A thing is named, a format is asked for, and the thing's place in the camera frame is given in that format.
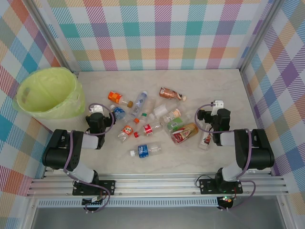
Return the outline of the copper brown plastic bottle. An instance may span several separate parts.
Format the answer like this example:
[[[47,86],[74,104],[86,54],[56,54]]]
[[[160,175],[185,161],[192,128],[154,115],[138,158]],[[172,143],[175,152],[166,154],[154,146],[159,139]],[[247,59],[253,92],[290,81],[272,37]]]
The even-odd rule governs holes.
[[[178,99],[179,101],[183,102],[185,102],[187,98],[185,95],[179,94],[176,91],[165,87],[160,88],[159,96],[166,99]]]

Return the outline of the large red label bottle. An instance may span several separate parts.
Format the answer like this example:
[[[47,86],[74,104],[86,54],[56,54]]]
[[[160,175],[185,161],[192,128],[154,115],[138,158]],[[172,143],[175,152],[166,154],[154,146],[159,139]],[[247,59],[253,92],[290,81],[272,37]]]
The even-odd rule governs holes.
[[[189,123],[171,134],[172,141],[178,145],[187,139],[195,136],[199,129],[195,123]]]

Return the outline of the clear bottle small red label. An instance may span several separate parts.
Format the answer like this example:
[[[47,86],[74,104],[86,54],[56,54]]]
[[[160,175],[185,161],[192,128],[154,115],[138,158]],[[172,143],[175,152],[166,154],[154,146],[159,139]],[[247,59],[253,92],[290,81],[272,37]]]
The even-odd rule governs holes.
[[[208,150],[210,146],[210,141],[213,138],[212,134],[208,133],[207,131],[211,131],[210,129],[212,126],[210,124],[205,125],[205,131],[202,132],[201,140],[199,143],[199,148],[202,150]]]

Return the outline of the aluminium base frame rails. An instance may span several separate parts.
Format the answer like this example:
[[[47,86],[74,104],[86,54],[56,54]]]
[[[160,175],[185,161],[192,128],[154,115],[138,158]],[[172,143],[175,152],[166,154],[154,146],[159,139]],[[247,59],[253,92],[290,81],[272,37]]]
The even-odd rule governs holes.
[[[201,179],[214,177],[214,173],[202,176],[199,173],[163,173],[163,174],[100,174],[101,180],[113,180],[114,197],[198,197],[202,185]],[[283,177],[272,176],[271,171],[248,172],[242,178],[243,193],[247,197],[279,196],[289,193]],[[72,197],[72,179],[61,171],[47,168],[41,179],[31,182],[27,197],[29,198],[63,198]]]

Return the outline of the clear bottle green neckband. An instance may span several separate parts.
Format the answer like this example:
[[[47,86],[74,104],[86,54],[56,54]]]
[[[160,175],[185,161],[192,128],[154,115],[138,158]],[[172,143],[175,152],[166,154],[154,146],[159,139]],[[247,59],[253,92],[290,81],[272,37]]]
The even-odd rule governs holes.
[[[156,99],[155,98],[148,98],[145,101],[145,104],[142,108],[142,114],[140,116],[140,122],[139,124],[145,125],[150,121],[149,115],[152,113],[154,107],[155,107]]]

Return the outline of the green label plastic bottle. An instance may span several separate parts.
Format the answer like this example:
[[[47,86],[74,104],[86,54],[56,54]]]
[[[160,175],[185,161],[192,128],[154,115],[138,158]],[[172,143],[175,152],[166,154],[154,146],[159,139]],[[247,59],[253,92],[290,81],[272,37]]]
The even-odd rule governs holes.
[[[179,128],[183,127],[183,125],[184,125],[183,119],[181,117],[177,117],[166,125],[165,130],[168,131],[169,133],[172,133],[178,130]]]

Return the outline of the green-lined trash bin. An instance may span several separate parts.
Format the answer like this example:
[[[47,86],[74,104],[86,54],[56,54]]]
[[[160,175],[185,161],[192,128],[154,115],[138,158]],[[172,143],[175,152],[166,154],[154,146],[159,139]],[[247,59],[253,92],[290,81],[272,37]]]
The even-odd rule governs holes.
[[[18,87],[12,105],[18,111],[45,112],[63,105],[85,106],[82,84],[64,67],[32,72]]]

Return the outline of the clear bottle white label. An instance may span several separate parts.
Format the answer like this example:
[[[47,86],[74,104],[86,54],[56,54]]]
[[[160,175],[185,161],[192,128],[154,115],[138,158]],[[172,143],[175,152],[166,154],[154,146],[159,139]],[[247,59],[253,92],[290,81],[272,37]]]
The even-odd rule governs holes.
[[[151,120],[155,120],[160,118],[161,116],[165,115],[166,113],[169,112],[169,108],[170,108],[170,104],[169,103],[163,103],[160,106],[156,107],[153,109],[153,111],[148,115],[148,117]]]

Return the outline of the aluminium frame post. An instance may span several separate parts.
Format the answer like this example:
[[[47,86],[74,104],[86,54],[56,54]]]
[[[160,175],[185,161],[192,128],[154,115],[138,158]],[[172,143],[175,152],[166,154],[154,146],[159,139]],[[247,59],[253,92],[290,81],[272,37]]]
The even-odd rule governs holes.
[[[47,0],[23,0],[61,66],[78,74],[81,69]]]
[[[243,53],[236,66],[241,75],[250,65],[259,45],[263,41],[284,2],[285,0],[261,0],[247,34],[249,40],[244,45]]]

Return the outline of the clear bottle peach cap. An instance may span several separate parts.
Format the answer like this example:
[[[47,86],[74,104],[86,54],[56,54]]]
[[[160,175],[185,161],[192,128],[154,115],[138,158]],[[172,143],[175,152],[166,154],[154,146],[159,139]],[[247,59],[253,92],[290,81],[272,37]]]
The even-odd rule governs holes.
[[[165,122],[165,123],[169,123],[171,122],[173,119],[177,118],[177,117],[180,117],[181,116],[181,110],[179,108],[176,108],[172,111],[170,111],[169,113],[165,114],[163,117],[162,117],[162,120]]]

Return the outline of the small blue label bottle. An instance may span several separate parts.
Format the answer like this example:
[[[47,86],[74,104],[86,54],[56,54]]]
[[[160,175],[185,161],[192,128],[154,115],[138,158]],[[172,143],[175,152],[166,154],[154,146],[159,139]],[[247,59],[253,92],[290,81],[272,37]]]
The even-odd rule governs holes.
[[[112,105],[110,105],[110,109],[114,113],[115,118],[118,121],[122,121],[124,123],[127,123],[127,121],[128,121],[127,115],[126,115],[126,112],[122,108],[112,104]]]

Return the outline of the orange label bottle brown cap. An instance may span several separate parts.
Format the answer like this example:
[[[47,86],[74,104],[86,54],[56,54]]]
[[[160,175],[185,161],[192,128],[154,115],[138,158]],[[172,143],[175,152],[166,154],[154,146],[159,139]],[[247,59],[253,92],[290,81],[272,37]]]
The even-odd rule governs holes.
[[[122,94],[110,91],[108,94],[108,99],[118,105],[124,105],[128,108],[132,108],[133,101],[127,99]]]

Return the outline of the tall clear bottle pale blue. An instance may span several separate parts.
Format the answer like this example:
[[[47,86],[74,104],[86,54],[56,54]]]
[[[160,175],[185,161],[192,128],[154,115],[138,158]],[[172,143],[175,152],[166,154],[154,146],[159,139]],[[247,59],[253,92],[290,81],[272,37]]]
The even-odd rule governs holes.
[[[135,102],[133,103],[133,106],[130,110],[129,115],[131,118],[137,118],[140,112],[142,111],[142,108],[145,104],[145,101],[147,99],[148,93],[146,91],[141,92]]]

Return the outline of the small circuit board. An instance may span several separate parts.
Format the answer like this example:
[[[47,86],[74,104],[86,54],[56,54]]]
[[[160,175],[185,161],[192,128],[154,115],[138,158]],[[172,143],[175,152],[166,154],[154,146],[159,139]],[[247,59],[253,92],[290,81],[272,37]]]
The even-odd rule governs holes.
[[[234,199],[234,197],[228,196],[217,197],[217,208],[220,210],[232,208],[234,204]]]
[[[104,198],[97,196],[92,198],[83,198],[81,204],[83,206],[101,206],[103,204]]]

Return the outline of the blue label bottle white cap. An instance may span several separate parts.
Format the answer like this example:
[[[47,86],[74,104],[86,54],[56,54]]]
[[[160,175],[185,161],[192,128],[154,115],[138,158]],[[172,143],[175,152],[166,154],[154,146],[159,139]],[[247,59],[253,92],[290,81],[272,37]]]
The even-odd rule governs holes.
[[[137,156],[138,158],[145,158],[161,153],[161,144],[157,142],[138,145],[135,149],[130,150],[130,156]]]

